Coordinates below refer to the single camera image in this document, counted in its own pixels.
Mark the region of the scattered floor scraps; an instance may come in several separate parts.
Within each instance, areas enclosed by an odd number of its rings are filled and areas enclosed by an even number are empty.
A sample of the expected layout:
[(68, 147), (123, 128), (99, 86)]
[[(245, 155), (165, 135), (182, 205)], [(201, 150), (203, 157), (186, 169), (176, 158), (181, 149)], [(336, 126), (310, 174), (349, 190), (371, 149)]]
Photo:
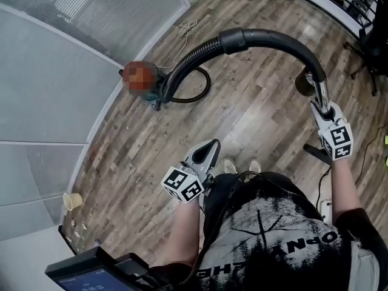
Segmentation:
[[(86, 232), (88, 231), (88, 227), (87, 227), (87, 224), (84, 223), (84, 222), (81, 222), (81, 223), (78, 223), (75, 221), (74, 218), (71, 219), (70, 221), (70, 225), (71, 225), (71, 228), (73, 230), (73, 234), (77, 237), (77, 238), (84, 238), (81, 234), (80, 234), (80, 231), (82, 232)], [(98, 239), (98, 238), (95, 238), (94, 239), (94, 242), (93, 242), (93, 246), (94, 247), (98, 247), (101, 245), (101, 241)]]

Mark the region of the person's right forearm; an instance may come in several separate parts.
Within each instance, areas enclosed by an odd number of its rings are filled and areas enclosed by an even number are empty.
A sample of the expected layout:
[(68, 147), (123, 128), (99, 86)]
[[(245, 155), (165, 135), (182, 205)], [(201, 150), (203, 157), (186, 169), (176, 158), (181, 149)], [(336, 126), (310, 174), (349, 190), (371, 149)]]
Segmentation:
[(336, 223), (343, 213), (361, 208), (360, 198), (347, 158), (332, 162), (331, 191), (333, 223)]

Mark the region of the black screen device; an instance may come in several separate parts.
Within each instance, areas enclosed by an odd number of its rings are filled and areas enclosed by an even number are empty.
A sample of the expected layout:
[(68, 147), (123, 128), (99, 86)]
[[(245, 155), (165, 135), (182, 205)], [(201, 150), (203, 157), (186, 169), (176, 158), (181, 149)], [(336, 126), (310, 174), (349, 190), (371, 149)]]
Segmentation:
[(47, 266), (45, 274), (65, 291), (129, 291), (115, 264), (108, 253), (95, 247)]

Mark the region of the red vacuum cleaner body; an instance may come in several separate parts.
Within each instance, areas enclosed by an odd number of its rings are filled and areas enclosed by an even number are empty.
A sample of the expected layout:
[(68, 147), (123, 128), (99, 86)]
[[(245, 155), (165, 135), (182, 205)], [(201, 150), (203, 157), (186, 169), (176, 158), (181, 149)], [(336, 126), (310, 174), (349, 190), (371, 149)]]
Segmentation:
[(118, 73), (123, 87), (129, 93), (149, 102), (154, 110), (160, 111), (160, 88), (166, 79), (163, 71), (152, 62), (132, 61)]

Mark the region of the person's black white print shirt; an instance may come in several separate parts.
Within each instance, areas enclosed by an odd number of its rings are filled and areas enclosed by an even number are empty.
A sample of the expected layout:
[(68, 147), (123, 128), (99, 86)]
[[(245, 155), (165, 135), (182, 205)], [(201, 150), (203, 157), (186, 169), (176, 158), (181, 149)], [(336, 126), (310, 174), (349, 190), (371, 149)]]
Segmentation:
[(305, 200), (229, 213), (197, 273), (199, 291), (388, 291), (388, 248), (363, 209), (335, 224)]

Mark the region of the person's black shorts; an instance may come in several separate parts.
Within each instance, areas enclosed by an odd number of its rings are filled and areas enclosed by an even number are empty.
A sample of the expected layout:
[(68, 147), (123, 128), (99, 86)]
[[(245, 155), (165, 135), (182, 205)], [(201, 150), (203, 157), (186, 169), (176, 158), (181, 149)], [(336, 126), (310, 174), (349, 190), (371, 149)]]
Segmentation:
[(284, 197), (290, 197), (295, 202), (308, 200), (288, 177), (280, 173), (261, 172), (247, 182), (239, 183), (237, 191), (229, 199), (228, 196), (237, 183), (237, 174), (223, 173), (215, 177), (209, 195), (204, 198), (205, 224), (215, 223), (225, 207), (228, 212), (235, 213), (254, 200)]

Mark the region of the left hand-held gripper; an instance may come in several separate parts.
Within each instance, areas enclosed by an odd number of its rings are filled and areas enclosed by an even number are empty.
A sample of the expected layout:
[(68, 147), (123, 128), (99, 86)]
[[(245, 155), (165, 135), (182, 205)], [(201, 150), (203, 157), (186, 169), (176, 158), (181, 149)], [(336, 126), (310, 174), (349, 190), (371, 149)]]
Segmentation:
[(189, 203), (208, 191), (213, 177), (210, 174), (220, 152), (217, 139), (206, 140), (192, 147), (187, 158), (171, 166), (161, 180), (165, 191), (182, 203)]

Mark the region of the beige paper cup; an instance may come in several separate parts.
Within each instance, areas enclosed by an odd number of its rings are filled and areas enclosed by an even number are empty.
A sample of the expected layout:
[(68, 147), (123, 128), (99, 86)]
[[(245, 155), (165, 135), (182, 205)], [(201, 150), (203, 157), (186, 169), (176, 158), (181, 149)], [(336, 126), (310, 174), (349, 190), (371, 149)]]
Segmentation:
[(69, 212), (81, 206), (83, 203), (83, 198), (79, 193), (64, 193), (62, 199), (66, 210)]

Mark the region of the person's left forearm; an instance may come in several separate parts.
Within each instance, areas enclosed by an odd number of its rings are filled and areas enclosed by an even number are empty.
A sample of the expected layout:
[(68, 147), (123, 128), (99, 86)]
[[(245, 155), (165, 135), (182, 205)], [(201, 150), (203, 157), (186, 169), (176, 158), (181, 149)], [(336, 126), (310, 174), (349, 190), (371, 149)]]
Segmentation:
[(199, 201), (179, 203), (165, 249), (165, 264), (181, 263), (192, 267), (199, 253)]

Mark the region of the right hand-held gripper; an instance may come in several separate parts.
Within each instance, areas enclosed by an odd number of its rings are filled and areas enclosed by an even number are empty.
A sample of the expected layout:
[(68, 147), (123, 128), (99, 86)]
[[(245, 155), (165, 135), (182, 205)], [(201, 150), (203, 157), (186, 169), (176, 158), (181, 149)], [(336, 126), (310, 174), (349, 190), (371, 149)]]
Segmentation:
[(349, 157), (353, 152), (353, 135), (339, 105), (329, 102), (329, 120), (324, 119), (315, 101), (310, 102), (323, 147), (332, 161)]

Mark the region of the white power strip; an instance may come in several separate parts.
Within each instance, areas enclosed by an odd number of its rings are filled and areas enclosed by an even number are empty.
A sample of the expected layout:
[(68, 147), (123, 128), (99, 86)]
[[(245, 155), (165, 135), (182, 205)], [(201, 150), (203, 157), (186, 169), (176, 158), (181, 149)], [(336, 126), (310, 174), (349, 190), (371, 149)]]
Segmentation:
[(325, 223), (332, 223), (332, 200), (325, 199), (322, 200), (319, 204), (319, 212), (322, 216), (322, 219)]

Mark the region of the black waste bin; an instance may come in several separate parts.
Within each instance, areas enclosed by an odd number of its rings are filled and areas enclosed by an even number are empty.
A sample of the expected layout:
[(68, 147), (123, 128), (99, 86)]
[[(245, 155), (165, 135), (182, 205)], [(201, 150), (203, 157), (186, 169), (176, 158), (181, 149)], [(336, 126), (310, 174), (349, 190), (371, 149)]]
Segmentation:
[(295, 87), (303, 96), (313, 96), (315, 94), (315, 83), (312, 74), (305, 67), (295, 78)]

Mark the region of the black device mount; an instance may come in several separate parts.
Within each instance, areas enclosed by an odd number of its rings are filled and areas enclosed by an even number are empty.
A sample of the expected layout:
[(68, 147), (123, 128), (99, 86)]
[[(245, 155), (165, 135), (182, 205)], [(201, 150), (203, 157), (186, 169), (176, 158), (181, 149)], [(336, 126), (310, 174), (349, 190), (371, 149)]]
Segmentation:
[(115, 259), (115, 267), (124, 273), (136, 291), (157, 291), (165, 284), (151, 274), (149, 265), (135, 253), (127, 253)]

